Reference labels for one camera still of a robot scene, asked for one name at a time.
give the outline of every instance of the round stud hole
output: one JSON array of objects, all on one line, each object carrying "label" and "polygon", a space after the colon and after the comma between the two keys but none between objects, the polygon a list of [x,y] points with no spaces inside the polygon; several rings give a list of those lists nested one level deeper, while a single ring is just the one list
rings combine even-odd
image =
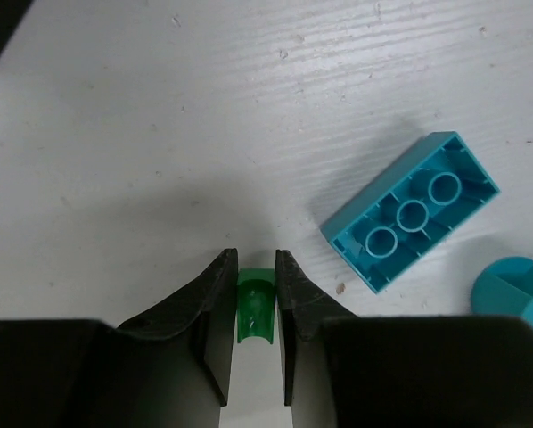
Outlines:
[{"label": "round stud hole", "polygon": [[398,209],[397,222],[401,230],[417,232],[423,229],[428,221],[429,210],[421,201],[404,202]]},{"label": "round stud hole", "polygon": [[377,227],[365,238],[365,250],[377,259],[384,259],[398,247],[398,236],[388,227]]},{"label": "round stud hole", "polygon": [[458,199],[462,190],[459,177],[452,172],[443,172],[430,181],[429,197],[437,205],[450,205]]}]

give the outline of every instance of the teal lego duplo brick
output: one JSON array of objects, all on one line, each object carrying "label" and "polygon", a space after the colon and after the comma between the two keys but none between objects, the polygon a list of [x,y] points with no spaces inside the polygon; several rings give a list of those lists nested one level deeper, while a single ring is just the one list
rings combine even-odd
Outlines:
[{"label": "teal lego duplo brick", "polygon": [[321,227],[379,292],[500,191],[456,132],[418,141]]}]

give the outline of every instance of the scratch mark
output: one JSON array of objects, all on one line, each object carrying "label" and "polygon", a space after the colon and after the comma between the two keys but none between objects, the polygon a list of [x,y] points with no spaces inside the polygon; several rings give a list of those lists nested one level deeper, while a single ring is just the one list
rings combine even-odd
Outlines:
[{"label": "scratch mark", "polygon": [[322,294],[318,294],[315,298],[313,298],[312,300],[309,300],[309,301],[305,301],[303,303],[300,303],[299,305],[297,305],[297,308],[299,307],[302,307],[302,306],[308,306],[308,305],[313,305],[314,303],[316,303],[317,301],[320,301],[321,299],[323,299],[325,297],[325,294],[322,293]]},{"label": "scratch mark", "polygon": [[175,14],[171,17],[171,21],[174,24],[174,27],[181,28],[181,22],[179,21],[179,15]]},{"label": "scratch mark", "polygon": [[249,161],[251,161],[252,163],[254,163],[255,165],[257,165],[257,163],[245,152],[243,152],[242,154],[245,155],[245,158],[247,158]]},{"label": "scratch mark", "polygon": [[64,206],[64,208],[68,208],[69,210],[72,210],[72,205],[70,204],[69,200],[65,198],[64,196],[61,196],[61,203]]},{"label": "scratch mark", "polygon": [[373,9],[375,10],[375,14],[377,15],[377,19],[381,21],[381,3],[377,2],[373,5]]},{"label": "scratch mark", "polygon": [[294,40],[296,43],[304,43],[304,36],[300,35],[300,34],[295,34],[294,36],[292,36],[292,40]]}]

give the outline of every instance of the white table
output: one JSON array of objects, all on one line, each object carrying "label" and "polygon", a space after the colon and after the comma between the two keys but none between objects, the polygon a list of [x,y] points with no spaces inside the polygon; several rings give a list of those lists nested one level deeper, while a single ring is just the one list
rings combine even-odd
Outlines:
[{"label": "white table", "polygon": [[[502,194],[374,295],[318,227],[453,129]],[[0,60],[0,318],[117,325],[225,247],[362,316],[467,312],[533,257],[533,0],[36,0]],[[235,346],[222,426],[289,420],[277,347]]]}]

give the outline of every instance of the green object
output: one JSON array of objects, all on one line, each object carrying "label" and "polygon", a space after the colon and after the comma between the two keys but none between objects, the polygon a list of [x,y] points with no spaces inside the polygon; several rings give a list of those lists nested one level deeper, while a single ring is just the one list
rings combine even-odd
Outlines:
[{"label": "green object", "polygon": [[272,345],[275,336],[275,270],[241,269],[237,286],[237,341],[264,337]]}]

